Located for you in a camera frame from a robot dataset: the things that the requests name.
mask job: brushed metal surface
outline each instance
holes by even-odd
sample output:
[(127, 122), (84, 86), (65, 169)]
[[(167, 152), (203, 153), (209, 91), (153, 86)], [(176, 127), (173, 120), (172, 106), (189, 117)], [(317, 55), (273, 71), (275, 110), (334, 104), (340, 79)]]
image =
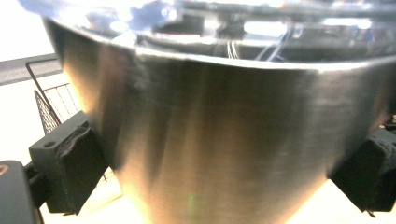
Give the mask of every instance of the brushed metal surface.
[(146, 223), (284, 223), (394, 112), (396, 58), (181, 60), (45, 23)]

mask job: stainless steel bowl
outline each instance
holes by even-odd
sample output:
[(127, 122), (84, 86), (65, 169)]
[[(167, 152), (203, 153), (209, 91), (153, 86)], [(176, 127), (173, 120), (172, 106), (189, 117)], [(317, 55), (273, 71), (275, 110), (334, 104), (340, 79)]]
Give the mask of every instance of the stainless steel bowl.
[(395, 57), (187, 57), (46, 24), (111, 168), (148, 223), (284, 223), (393, 112)]
[(147, 223), (284, 223), (395, 112), (393, 5), (146, 2), (42, 14)]

